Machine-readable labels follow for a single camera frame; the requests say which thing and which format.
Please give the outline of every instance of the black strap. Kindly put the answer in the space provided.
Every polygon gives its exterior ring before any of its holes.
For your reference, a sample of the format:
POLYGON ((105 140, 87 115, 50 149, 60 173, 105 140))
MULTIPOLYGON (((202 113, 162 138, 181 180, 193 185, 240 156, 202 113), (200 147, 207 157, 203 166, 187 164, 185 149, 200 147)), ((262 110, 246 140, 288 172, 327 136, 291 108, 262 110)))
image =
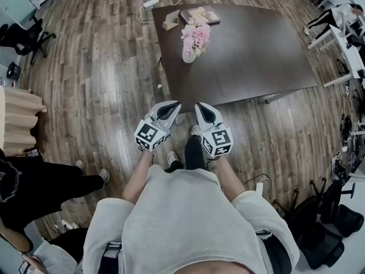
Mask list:
POLYGON ((108 244, 102 260, 98 274, 118 274, 119 273, 119 253, 121 242, 111 242, 108 244))
POLYGON ((289 255, 276 236, 267 231, 256 232, 265 245, 274 274, 290 274, 291 261, 289 255))

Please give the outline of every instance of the book cover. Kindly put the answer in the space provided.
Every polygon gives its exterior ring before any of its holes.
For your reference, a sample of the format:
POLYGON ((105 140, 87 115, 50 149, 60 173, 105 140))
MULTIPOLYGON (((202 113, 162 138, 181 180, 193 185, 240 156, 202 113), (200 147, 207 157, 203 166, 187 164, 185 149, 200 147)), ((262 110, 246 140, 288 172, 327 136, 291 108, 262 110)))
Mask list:
POLYGON ((186 23, 188 23, 191 18, 196 21, 205 22, 208 25, 221 22, 211 6, 181 10, 180 15, 186 23))

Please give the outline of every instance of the hand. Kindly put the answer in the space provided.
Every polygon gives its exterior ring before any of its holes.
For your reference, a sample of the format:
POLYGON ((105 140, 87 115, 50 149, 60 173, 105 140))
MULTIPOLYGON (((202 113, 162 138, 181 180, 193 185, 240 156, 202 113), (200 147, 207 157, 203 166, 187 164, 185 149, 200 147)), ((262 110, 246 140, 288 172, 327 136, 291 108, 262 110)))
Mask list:
POLYGON ((44 274, 49 274, 42 262, 35 256, 22 255, 22 258, 27 261, 34 269, 41 271, 44 274))

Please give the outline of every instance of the power strip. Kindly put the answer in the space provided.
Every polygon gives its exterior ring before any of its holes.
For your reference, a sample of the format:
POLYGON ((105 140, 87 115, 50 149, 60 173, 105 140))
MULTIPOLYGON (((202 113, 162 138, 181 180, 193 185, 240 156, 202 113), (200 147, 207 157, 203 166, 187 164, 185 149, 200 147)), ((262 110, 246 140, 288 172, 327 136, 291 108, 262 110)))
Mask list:
POLYGON ((263 183, 256 183, 256 192, 258 192, 262 196, 262 193, 263 193, 263 183))
POLYGON ((159 3, 159 0, 150 0, 150 1, 147 1, 147 2, 144 2, 143 3, 143 7, 144 8, 149 8, 155 4, 159 3))

